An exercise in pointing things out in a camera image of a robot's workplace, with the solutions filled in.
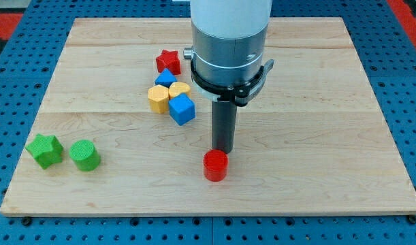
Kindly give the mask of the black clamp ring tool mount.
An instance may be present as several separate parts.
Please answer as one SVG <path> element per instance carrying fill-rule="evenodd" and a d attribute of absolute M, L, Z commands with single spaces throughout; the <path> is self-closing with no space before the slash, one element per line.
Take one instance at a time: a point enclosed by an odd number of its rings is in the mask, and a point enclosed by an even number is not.
<path fill-rule="evenodd" d="M 267 74 L 274 66 L 274 59 L 268 60 L 251 80 L 232 86 L 219 86 L 203 79 L 195 70 L 193 61 L 190 62 L 191 79 L 199 93 L 213 102 L 231 102 L 238 107 L 246 106 L 262 90 Z"/>

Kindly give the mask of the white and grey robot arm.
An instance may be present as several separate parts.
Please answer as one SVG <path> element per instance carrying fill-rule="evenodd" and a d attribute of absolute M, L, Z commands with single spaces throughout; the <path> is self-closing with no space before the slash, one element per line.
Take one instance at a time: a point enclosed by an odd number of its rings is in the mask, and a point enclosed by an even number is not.
<path fill-rule="evenodd" d="M 274 60 L 262 61 L 272 0 L 192 0 L 191 79 L 212 102 L 212 148 L 234 147 L 236 114 L 262 90 Z"/>

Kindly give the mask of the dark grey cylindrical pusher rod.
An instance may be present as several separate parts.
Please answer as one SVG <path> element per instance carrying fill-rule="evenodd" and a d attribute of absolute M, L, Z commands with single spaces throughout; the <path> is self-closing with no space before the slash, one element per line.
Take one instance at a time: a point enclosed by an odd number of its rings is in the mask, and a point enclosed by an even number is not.
<path fill-rule="evenodd" d="M 229 154 L 234 147 L 237 106 L 229 101 L 212 102 L 212 148 Z"/>

